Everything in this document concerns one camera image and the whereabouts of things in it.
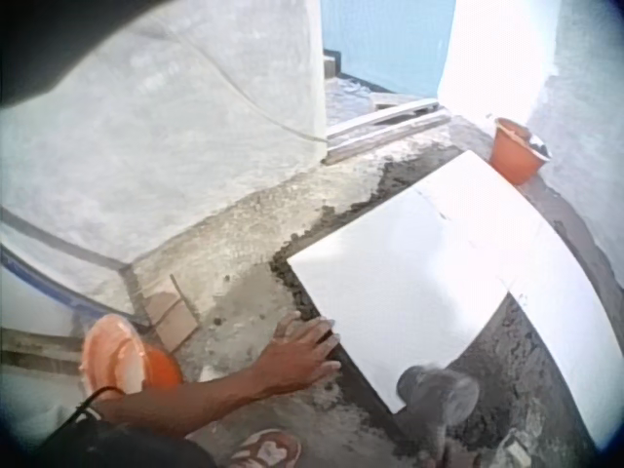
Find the foot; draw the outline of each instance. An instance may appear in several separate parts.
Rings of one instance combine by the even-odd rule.
[[[232,455],[229,468],[294,468],[301,443],[277,429],[256,432]]]

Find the hand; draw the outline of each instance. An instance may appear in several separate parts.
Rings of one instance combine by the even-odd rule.
[[[280,321],[273,338],[250,367],[254,381],[267,396],[302,390],[340,369],[340,362],[326,361],[339,336],[332,334],[320,341],[333,322],[317,318],[290,332],[299,316],[299,312],[292,312]]]

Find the person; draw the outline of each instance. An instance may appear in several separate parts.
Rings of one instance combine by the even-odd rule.
[[[288,314],[258,359],[224,378],[95,400],[36,450],[35,461],[94,468],[216,467],[184,437],[245,405],[305,389],[340,369],[340,362],[328,359],[339,343],[332,321],[299,319],[298,312]],[[229,467],[293,468],[300,455],[295,437],[267,429],[244,441]]]

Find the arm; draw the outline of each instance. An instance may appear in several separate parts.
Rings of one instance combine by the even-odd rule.
[[[288,333],[298,313],[285,317],[262,354],[250,367],[210,382],[151,388],[117,400],[94,403],[102,419],[185,436],[249,403],[309,387],[340,369],[327,361],[338,336],[320,341],[332,328],[314,319]]]

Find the black cable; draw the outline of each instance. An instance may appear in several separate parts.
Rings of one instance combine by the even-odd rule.
[[[126,395],[124,393],[123,390],[120,390],[117,387],[113,387],[113,386],[107,386],[107,387],[101,387],[98,390],[96,390],[94,393],[91,394],[91,396],[89,398],[87,398],[84,402],[82,402],[77,408],[76,411],[73,412],[65,422],[63,422],[61,424],[61,426],[55,431],[53,432],[45,441],[43,441],[43,443],[37,448],[36,451],[40,451],[42,449],[43,446],[45,446],[46,444],[48,444],[54,437],[56,437],[60,431],[62,431],[65,427],[67,427],[69,424],[72,424],[74,422],[76,422],[76,419],[78,419],[84,412],[85,410],[91,406],[91,403],[93,403],[97,397],[99,397],[102,393],[104,392],[117,392],[121,395]]]

